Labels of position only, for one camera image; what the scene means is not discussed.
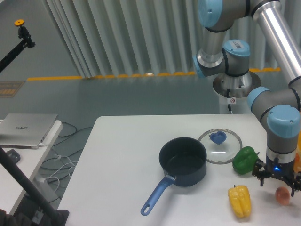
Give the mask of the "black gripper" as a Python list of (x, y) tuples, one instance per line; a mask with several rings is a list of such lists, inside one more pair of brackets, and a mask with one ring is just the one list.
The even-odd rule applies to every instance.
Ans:
[(285, 182), (291, 187), (291, 197), (294, 197), (295, 191), (301, 190), (301, 173), (294, 173), (294, 160), (289, 163), (281, 163), (279, 158), (271, 160), (266, 158), (266, 162), (257, 159), (252, 175), (260, 181), (260, 186), (263, 187), (266, 178), (274, 178)]

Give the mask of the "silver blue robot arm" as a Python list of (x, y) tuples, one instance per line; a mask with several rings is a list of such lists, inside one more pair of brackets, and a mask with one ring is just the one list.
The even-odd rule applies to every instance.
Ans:
[[(257, 160), (253, 175), (301, 188), (294, 169), (301, 129), (301, 49), (282, 13), (279, 0), (200, 0), (203, 43), (194, 56), (200, 77), (215, 75), (213, 87), (226, 98), (246, 99), (267, 132), (266, 161)], [(252, 67), (279, 67), (288, 87), (271, 92)]]

